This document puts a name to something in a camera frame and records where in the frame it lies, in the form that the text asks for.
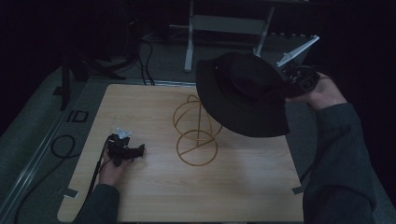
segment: table top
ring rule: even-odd
[[[249,138],[223,128],[212,162],[191,166],[180,159],[173,116],[192,94],[194,87],[108,86],[69,185],[79,195],[64,197],[58,218],[75,218],[103,144],[119,127],[133,132],[130,147],[146,144],[120,183],[119,221],[303,221],[303,194],[292,191],[301,184],[285,136]],[[189,112],[177,127],[196,126]],[[214,144],[207,148],[213,153]],[[195,150],[188,160],[201,156],[205,151]]]

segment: dark gray sleeve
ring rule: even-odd
[[[304,191],[304,222],[375,223],[372,167],[353,105],[320,110],[317,123],[318,149]]]
[[[119,203],[120,193],[116,188],[104,184],[97,185],[73,223],[116,224]]]

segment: person's left hand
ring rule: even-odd
[[[110,158],[108,157],[107,149],[103,154],[103,159],[104,160],[102,161],[101,170],[99,172],[99,184],[106,184],[116,187],[122,179],[124,170],[129,164],[131,164],[131,160],[123,160],[121,165],[116,167],[113,161],[109,161]]]

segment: metal leg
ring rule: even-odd
[[[268,28],[270,27],[271,19],[274,15],[274,11],[275,11],[275,8],[271,7],[268,17],[267,17],[267,20],[265,21],[264,25],[262,26],[262,34],[261,34],[259,45],[253,49],[254,55],[256,55],[259,58],[262,56],[262,46],[264,45],[265,37],[268,34]]]
[[[194,50],[194,45],[192,44],[192,32],[193,32],[193,12],[194,1],[190,1],[190,21],[189,21],[189,45],[187,46],[186,62],[184,63],[184,71],[190,72],[192,69],[192,54]]]

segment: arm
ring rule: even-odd
[[[104,153],[104,162],[99,173],[98,185],[93,190],[90,198],[87,199],[79,215],[73,221],[75,224],[107,224],[117,223],[117,215],[120,203],[120,193],[117,190],[124,169],[131,163],[122,161],[116,167],[110,160],[107,153]]]
[[[317,110],[318,149],[304,192],[305,223],[375,223],[372,168],[353,106],[325,76],[313,92],[289,101]]]

